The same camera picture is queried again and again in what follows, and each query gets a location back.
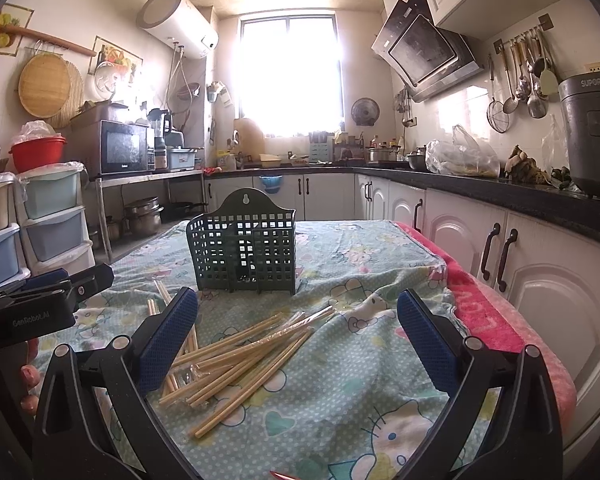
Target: wooden cutting board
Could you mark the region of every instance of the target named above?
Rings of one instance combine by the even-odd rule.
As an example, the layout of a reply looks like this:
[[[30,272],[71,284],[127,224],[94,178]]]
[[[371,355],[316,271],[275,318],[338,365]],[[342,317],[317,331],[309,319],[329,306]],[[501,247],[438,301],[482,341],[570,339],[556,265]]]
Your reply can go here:
[[[18,95],[27,112],[46,119],[62,109],[69,98],[70,88],[64,59],[55,54],[38,54],[22,69]]]
[[[60,111],[53,117],[46,120],[54,128],[65,128],[69,125],[72,117],[78,114],[78,108],[84,102],[84,83],[80,71],[73,63],[65,61],[67,70],[69,71],[69,82],[71,89],[69,90],[69,98],[66,100]]]

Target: wall-mounted fan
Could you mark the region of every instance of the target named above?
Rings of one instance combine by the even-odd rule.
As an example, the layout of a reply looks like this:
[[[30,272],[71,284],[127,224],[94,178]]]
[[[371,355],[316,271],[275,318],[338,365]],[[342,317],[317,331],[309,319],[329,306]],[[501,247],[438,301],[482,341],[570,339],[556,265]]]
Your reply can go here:
[[[363,97],[351,107],[351,118],[357,126],[373,126],[380,117],[380,107],[373,99]]]

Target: dish rack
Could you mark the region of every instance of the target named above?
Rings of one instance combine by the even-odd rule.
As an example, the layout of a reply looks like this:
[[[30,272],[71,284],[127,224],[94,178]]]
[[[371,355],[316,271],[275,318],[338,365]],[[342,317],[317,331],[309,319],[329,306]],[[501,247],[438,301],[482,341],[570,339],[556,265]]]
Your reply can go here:
[[[198,288],[296,292],[296,210],[258,189],[232,192],[187,225]]]

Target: window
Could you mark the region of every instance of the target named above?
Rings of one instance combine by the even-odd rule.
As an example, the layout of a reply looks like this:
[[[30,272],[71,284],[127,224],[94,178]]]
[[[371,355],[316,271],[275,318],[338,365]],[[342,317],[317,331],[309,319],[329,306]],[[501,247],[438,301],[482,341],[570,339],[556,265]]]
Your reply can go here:
[[[242,22],[240,116],[266,136],[333,132],[343,120],[334,16]]]

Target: blue gripper pad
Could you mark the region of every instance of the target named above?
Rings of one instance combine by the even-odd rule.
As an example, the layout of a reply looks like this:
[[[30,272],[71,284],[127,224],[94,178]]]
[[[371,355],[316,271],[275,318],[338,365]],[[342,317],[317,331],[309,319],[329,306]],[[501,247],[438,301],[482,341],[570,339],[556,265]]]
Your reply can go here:
[[[160,388],[197,316],[198,296],[183,286],[163,312],[138,327],[132,340],[139,351],[134,375],[141,396]]]
[[[438,390],[453,397],[460,387],[462,377],[459,354],[450,345],[449,339],[457,347],[458,342],[462,343],[462,336],[446,317],[432,314],[411,289],[405,290],[398,297],[397,312],[398,321],[431,382]]]

